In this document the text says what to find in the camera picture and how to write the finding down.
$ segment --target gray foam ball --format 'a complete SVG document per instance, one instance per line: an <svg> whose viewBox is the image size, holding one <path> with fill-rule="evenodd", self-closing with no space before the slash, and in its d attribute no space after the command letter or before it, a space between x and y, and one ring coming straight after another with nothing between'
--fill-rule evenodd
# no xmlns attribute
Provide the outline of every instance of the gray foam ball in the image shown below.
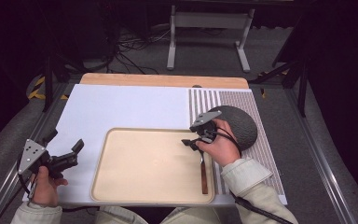
<svg viewBox="0 0 358 224"><path fill-rule="evenodd" d="M244 151L251 147L257 139L257 126L255 121L245 111L231 105L220 105L212 108L210 111L220 110L221 115L217 119L228 122L231 131L237 138L237 142Z"/></svg>

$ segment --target wooden tray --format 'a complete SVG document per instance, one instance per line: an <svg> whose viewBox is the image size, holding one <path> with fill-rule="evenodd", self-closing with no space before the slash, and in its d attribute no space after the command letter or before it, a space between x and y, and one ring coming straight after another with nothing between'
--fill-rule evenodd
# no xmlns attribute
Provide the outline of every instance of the wooden tray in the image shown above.
<svg viewBox="0 0 358 224"><path fill-rule="evenodd" d="M188 130L110 130L91 197L111 203L209 203L214 197L211 157L205 153L208 194L202 194L200 154L182 139Z"/></svg>

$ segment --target wooden board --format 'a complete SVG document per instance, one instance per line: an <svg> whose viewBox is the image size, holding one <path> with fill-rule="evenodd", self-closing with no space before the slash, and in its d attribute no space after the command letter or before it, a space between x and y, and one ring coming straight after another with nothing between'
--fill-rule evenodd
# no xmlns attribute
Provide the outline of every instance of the wooden board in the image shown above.
<svg viewBox="0 0 358 224"><path fill-rule="evenodd" d="M80 84L189 88L194 85L200 85L204 88L249 89L248 82L242 77L186 77L87 73L81 78Z"/></svg>
<svg viewBox="0 0 358 224"><path fill-rule="evenodd" d="M108 132L91 197L110 203L209 203L212 160L204 154L208 194L202 194L200 153L182 139L189 130L120 129Z"/></svg>

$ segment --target hand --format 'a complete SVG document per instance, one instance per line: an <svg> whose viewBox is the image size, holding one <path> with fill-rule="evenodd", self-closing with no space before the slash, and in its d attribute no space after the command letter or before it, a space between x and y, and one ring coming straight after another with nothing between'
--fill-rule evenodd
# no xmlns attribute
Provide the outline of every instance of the hand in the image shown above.
<svg viewBox="0 0 358 224"><path fill-rule="evenodd" d="M214 119L213 121L218 128L226 130L229 134L231 134L231 136L234 137L235 140L237 140L225 120ZM220 129L217 129L217 131L219 133L226 134ZM221 166L226 166L241 158L241 154L238 151L237 147L234 145L234 143L220 135L217 135L211 144L197 141L196 145L202 151L205 151L209 155L211 155L212 158Z"/></svg>
<svg viewBox="0 0 358 224"><path fill-rule="evenodd" d="M59 185L68 185L68 181L63 178L53 179L48 176L48 168L46 166L39 167L36 181L37 185L32 202L49 207L56 207L58 205L57 187Z"/></svg>

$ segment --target person's right hand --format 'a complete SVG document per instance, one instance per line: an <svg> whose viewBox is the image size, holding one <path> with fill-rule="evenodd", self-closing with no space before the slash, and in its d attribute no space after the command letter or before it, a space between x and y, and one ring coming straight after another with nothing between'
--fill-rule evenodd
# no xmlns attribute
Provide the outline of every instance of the person's right hand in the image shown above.
<svg viewBox="0 0 358 224"><path fill-rule="evenodd" d="M214 119L214 123L218 128L226 130L235 140L237 140L231 131L230 126L225 120ZM219 133L226 134L224 131L217 129ZM217 135L211 144L204 143L202 141L196 142L197 147L202 151L207 152L212 158L221 166L226 166L237 159L241 158L241 154L237 147L230 140Z"/></svg>

